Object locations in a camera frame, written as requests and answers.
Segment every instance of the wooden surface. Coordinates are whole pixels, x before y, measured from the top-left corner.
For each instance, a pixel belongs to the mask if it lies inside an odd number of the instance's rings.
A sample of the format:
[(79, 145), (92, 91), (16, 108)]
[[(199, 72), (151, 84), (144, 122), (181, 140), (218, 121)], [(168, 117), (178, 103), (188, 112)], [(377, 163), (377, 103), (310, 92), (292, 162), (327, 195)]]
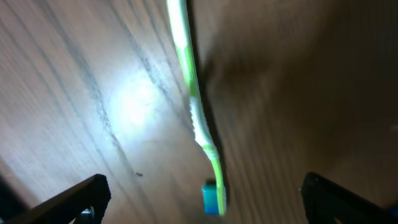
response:
[(306, 223), (316, 171), (398, 199), (397, 1), (193, 3), (230, 205), (195, 144), (163, 0), (0, 1), (0, 173), (30, 206), (102, 173), (104, 223)]

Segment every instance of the toothbrush head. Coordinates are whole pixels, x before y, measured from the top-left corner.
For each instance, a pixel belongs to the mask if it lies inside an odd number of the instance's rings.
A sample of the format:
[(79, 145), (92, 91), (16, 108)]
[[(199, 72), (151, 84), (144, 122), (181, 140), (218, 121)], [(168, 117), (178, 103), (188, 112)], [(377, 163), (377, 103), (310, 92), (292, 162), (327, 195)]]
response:
[(209, 215), (224, 215), (225, 209), (219, 209), (218, 197), (217, 197), (217, 186), (216, 184), (206, 184), (201, 188), (203, 195), (203, 202), (205, 204), (205, 213)]

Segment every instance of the toothbrush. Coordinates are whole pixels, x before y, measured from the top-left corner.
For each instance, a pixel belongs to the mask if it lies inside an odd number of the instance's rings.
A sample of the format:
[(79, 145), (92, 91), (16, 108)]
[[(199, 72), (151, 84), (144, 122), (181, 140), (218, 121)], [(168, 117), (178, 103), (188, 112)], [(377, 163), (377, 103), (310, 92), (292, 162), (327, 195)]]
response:
[(192, 116), (195, 141), (209, 158), (216, 177), (215, 185), (202, 187), (205, 213), (224, 215), (226, 212), (226, 194), (221, 169), (220, 156), (211, 138), (203, 105), (200, 98), (197, 71), (193, 57), (190, 28), (188, 23), (186, 0), (167, 0), (170, 25), (177, 51), (178, 60), (184, 76), (185, 85), (190, 94), (190, 112)]

